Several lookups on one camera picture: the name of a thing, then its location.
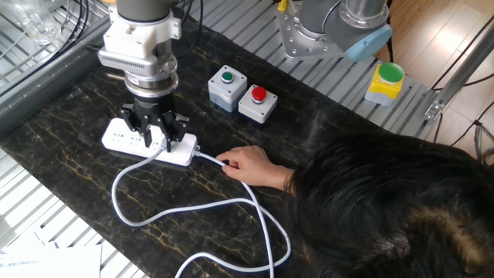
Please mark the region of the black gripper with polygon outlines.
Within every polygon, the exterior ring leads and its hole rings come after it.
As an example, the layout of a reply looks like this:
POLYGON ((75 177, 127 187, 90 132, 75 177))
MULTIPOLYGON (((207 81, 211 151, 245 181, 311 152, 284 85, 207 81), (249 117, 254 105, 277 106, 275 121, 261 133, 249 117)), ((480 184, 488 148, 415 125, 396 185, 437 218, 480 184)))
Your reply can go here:
POLYGON ((124 104, 119 110, 119 115, 131 131, 138 132, 144 138, 145 147, 151 145, 149 120, 161 117, 161 130, 166 139, 167 152, 171 152, 172 144, 182 141, 189 122, 188 117, 176 113, 172 93, 159 97, 142 97, 134 94, 134 104, 124 104))

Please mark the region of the person right hand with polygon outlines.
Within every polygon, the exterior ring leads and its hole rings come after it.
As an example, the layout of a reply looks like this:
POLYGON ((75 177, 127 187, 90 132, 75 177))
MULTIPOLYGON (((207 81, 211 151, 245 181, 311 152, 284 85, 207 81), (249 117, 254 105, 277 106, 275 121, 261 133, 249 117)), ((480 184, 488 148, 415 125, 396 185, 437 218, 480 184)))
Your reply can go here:
POLYGON ((258 146, 234 147, 216 159, 225 162, 222 170, 230 178, 251 186, 276 186, 276 166, 258 146))

